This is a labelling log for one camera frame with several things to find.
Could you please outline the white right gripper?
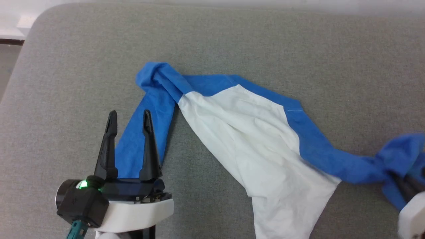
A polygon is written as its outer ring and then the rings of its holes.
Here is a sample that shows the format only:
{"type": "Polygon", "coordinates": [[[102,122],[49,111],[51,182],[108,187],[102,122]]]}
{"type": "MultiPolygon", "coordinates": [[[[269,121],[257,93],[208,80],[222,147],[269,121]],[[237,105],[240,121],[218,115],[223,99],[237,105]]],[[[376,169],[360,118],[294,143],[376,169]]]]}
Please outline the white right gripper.
{"type": "Polygon", "coordinates": [[[399,238],[425,239],[425,186],[411,175],[408,175],[408,182],[394,172],[392,178],[404,200],[408,201],[398,217],[399,238]]]}

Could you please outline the blue and white raglan shirt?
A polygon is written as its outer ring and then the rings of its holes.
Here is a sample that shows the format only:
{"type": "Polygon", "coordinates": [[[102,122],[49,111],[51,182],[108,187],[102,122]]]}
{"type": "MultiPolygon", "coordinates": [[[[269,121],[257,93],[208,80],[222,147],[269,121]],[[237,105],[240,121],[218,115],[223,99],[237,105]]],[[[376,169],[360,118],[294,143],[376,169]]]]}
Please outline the blue and white raglan shirt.
{"type": "Polygon", "coordinates": [[[148,62],[136,76],[145,96],[115,149],[120,178],[137,178],[144,161],[144,111],[152,115],[160,161],[178,106],[205,147],[252,199],[258,239],[308,239],[341,181],[384,183],[398,209],[408,200],[396,179],[425,188],[425,133],[399,136],[375,156],[337,148],[299,101],[237,75],[182,75],[148,62]]]}

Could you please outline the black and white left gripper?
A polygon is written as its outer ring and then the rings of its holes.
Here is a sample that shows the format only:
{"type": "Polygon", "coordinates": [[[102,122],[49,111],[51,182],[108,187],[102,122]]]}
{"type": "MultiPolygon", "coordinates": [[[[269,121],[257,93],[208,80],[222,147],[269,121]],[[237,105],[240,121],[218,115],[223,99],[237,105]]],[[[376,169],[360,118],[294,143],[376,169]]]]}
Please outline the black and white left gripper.
{"type": "Polygon", "coordinates": [[[151,112],[144,110],[142,132],[145,137],[143,165],[138,179],[116,179],[115,137],[118,132],[118,116],[115,110],[108,115],[105,133],[94,175],[106,182],[100,190],[109,201],[97,232],[124,233],[148,229],[174,214],[174,201],[165,192],[165,183],[151,112]]]}

